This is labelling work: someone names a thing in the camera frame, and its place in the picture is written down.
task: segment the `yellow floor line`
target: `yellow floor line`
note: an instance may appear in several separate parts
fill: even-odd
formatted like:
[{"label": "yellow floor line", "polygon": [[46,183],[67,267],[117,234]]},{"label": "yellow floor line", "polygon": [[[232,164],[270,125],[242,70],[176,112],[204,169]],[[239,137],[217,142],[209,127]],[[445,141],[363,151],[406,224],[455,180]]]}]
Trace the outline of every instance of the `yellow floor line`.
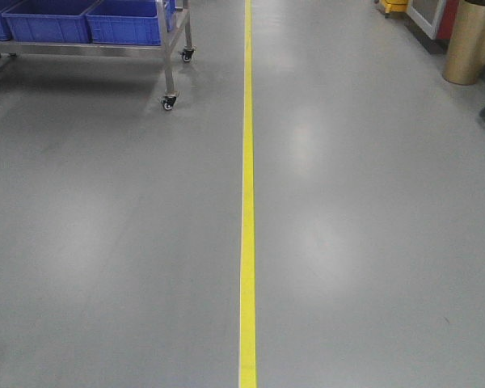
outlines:
[{"label": "yellow floor line", "polygon": [[257,387],[255,328],[255,194],[253,178],[253,82],[251,0],[245,2],[244,151],[242,182],[241,322],[239,387]]}]

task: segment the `small wheel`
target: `small wheel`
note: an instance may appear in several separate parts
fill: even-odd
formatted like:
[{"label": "small wheel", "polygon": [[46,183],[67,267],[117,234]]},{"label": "small wheel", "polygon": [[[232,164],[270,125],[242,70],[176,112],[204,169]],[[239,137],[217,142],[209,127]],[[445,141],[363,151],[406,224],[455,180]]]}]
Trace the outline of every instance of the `small wheel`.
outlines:
[{"label": "small wheel", "polygon": [[163,109],[167,112],[172,111],[172,108],[175,106],[177,98],[178,98],[178,95],[164,95],[160,100],[160,103],[162,103]]},{"label": "small wheel", "polygon": [[164,101],[162,103],[162,106],[163,106],[163,109],[167,112],[169,111],[172,111],[172,108],[174,108],[175,106],[174,105],[171,105],[170,103],[168,103],[167,101]]},{"label": "small wheel", "polygon": [[188,55],[187,53],[181,53],[181,59],[185,63],[189,63],[192,60],[192,55]]}]

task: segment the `caster wheel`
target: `caster wheel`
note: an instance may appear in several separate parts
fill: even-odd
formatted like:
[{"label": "caster wheel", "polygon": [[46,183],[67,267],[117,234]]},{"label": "caster wheel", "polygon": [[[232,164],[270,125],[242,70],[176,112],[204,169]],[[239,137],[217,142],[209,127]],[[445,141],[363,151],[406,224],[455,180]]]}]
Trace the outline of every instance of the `caster wheel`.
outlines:
[{"label": "caster wheel", "polygon": [[164,96],[161,101],[163,110],[166,112],[172,111],[172,108],[175,107],[176,98],[176,96]]},{"label": "caster wheel", "polygon": [[163,110],[164,110],[164,111],[167,111],[167,112],[172,111],[172,108],[174,108],[174,107],[175,107],[174,105],[171,105],[171,104],[170,104],[170,103],[168,103],[167,101],[164,101],[164,102],[162,103],[162,106],[163,106]]},{"label": "caster wheel", "polygon": [[185,63],[189,63],[192,60],[192,57],[188,56],[186,53],[181,53],[181,59]]},{"label": "caster wheel", "polygon": [[184,48],[181,54],[181,59],[185,63],[189,63],[192,60],[192,54],[194,54],[196,50],[194,48]]}]

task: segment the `stainless steel rack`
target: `stainless steel rack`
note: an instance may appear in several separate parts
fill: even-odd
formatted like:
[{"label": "stainless steel rack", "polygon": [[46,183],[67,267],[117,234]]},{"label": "stainless steel rack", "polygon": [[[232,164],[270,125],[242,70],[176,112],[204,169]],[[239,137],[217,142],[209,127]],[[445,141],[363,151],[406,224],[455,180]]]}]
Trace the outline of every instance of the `stainless steel rack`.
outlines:
[{"label": "stainless steel rack", "polygon": [[183,0],[182,7],[176,7],[175,28],[167,32],[167,21],[163,0],[155,0],[160,29],[159,46],[141,46],[124,44],[73,44],[73,43],[31,43],[14,40],[0,41],[0,57],[6,53],[12,56],[18,54],[48,54],[74,55],[84,57],[131,57],[131,58],[162,58],[166,81],[166,93],[161,103],[166,111],[172,110],[179,92],[175,89],[172,75],[171,55],[178,40],[185,31],[186,45],[180,52],[184,62],[190,62],[195,48],[192,46],[191,14],[188,0]]}]

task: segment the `gray epoxy floor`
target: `gray epoxy floor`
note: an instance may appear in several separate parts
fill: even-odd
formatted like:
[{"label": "gray epoxy floor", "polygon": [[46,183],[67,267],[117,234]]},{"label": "gray epoxy floor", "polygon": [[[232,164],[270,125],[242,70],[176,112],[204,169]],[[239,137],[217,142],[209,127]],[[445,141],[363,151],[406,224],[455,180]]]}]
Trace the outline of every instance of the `gray epoxy floor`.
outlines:
[{"label": "gray epoxy floor", "polygon": [[260,386],[485,388],[485,85],[371,2],[254,4]]},{"label": "gray epoxy floor", "polygon": [[[484,388],[485,85],[253,2],[259,386]],[[192,6],[171,114],[158,62],[0,68],[0,388],[237,386],[243,2]]]},{"label": "gray epoxy floor", "polygon": [[160,61],[0,70],[0,388],[236,387],[243,5],[193,12],[171,114]]}]

